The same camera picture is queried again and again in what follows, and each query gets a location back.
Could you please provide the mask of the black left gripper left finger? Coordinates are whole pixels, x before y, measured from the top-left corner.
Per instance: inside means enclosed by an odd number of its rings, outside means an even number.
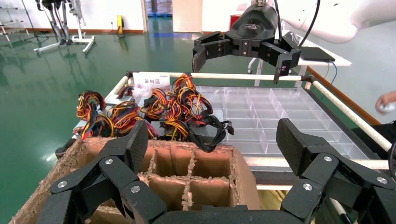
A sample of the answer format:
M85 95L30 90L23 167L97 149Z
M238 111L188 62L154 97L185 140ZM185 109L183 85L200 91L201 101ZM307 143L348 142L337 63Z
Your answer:
M138 177L147 146L146 122L140 120L128 135L109 140L93 161L55 181L37 222L83 224L108 200L131 224L154 222L166 205Z

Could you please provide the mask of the person's bare hand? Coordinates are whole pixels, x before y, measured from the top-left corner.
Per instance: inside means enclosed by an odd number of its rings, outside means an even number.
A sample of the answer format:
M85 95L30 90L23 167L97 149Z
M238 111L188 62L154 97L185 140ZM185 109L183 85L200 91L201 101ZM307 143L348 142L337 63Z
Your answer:
M396 110L396 91L381 95L376 104L376 111L380 114L387 114Z

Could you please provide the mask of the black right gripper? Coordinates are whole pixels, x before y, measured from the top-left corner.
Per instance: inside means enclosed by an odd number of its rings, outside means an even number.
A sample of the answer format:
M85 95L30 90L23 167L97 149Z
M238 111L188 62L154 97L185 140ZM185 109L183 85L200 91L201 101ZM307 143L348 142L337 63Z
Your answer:
M287 32L275 40L278 14L269 4L251 5L222 35L219 31L204 35L194 41L192 72L199 72L207 60L233 55L259 57L274 66L273 83L288 76L289 70L298 65L301 50L299 37Z

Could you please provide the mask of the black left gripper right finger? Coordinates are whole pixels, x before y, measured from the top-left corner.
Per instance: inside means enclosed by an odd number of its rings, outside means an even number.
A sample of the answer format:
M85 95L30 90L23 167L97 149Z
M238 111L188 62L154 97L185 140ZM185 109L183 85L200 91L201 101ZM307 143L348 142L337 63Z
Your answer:
M280 119L276 142L298 177L281 210L309 223L326 198L358 212L360 224L396 221L396 184L390 177L342 156L324 138L299 131Z

